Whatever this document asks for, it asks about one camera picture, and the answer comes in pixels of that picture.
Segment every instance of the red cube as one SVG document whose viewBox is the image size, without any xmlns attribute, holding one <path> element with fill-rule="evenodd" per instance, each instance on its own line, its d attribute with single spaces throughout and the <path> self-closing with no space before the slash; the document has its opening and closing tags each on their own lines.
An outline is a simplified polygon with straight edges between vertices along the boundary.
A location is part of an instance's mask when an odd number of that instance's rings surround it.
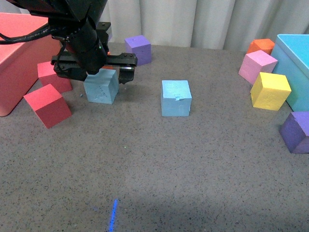
<svg viewBox="0 0 309 232">
<path fill-rule="evenodd" d="M 50 62 L 38 64 L 38 76 L 43 86 L 52 84 L 59 93 L 72 90 L 70 80 L 58 77 Z"/>
<path fill-rule="evenodd" d="M 62 95 L 51 84 L 24 98 L 48 129 L 72 115 Z"/>
</svg>

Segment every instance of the gray table surface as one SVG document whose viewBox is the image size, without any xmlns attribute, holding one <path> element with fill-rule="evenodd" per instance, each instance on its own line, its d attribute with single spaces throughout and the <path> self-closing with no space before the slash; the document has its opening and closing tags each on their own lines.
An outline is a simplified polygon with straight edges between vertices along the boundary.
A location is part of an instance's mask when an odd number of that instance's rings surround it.
<svg viewBox="0 0 309 232">
<path fill-rule="evenodd" d="M 0 231 L 111 231 L 115 199 L 115 232 L 309 231 L 309 155 L 279 134 L 287 103 L 252 107 L 244 53 L 152 49 L 113 105 L 72 81 L 51 129 L 25 100 L 0 117 Z M 161 116 L 161 80 L 189 81 L 189 117 Z"/>
</svg>

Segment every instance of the orange cube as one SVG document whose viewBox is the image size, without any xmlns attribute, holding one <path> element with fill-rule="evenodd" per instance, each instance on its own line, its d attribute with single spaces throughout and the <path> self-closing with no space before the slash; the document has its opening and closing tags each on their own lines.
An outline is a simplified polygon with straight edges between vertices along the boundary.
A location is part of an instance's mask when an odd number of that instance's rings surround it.
<svg viewBox="0 0 309 232">
<path fill-rule="evenodd" d="M 274 46 L 275 43 L 272 42 L 270 39 L 253 40 L 248 48 L 247 54 L 262 50 L 270 55 Z"/>
</svg>

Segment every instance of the cube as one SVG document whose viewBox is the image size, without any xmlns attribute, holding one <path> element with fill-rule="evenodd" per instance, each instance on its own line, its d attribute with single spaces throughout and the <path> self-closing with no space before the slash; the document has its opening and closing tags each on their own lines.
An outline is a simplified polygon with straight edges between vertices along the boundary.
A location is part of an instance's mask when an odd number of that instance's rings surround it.
<svg viewBox="0 0 309 232">
<path fill-rule="evenodd" d="M 309 111 L 291 112 L 280 134 L 291 153 L 309 153 Z"/>
<path fill-rule="evenodd" d="M 50 62 L 38 64 L 38 77 L 43 86 L 52 84 L 59 93 L 72 90 L 70 80 L 58 77 Z"/>
<path fill-rule="evenodd" d="M 24 98 L 48 129 L 72 115 L 64 98 L 51 84 L 26 94 Z"/>
<path fill-rule="evenodd" d="M 119 90 L 116 70 L 100 69 L 95 75 L 88 75 L 84 87 L 89 102 L 112 104 Z"/>
<path fill-rule="evenodd" d="M 270 55 L 274 46 L 275 43 L 272 42 L 270 39 L 253 40 L 248 48 L 247 54 L 262 50 Z"/>
<path fill-rule="evenodd" d="M 291 88 L 285 75 L 261 72 L 250 93 L 253 107 L 279 110 Z"/>
<path fill-rule="evenodd" d="M 188 81 L 162 81 L 162 116 L 189 116 L 191 100 Z"/>
<path fill-rule="evenodd" d="M 260 72 L 271 73 L 277 62 L 275 58 L 262 50 L 246 54 L 240 67 L 239 75 L 253 85 Z"/>
<path fill-rule="evenodd" d="M 126 52 L 136 55 L 138 66 L 151 62 L 151 44 L 143 35 L 126 38 L 125 44 Z"/>
</svg>

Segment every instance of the pink cube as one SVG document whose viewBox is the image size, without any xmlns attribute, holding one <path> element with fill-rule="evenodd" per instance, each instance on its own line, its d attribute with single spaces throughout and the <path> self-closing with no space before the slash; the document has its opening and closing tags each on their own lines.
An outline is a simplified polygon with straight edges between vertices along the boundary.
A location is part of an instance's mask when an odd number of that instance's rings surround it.
<svg viewBox="0 0 309 232">
<path fill-rule="evenodd" d="M 52 84 L 59 93 L 72 90 L 69 79 L 58 77 L 50 62 L 38 64 L 38 76 L 43 86 Z"/>
<path fill-rule="evenodd" d="M 51 84 L 26 94 L 24 98 L 48 129 L 72 115 L 64 98 Z"/>
<path fill-rule="evenodd" d="M 239 75 L 253 85 L 260 72 L 272 73 L 277 60 L 262 50 L 246 54 Z"/>
</svg>

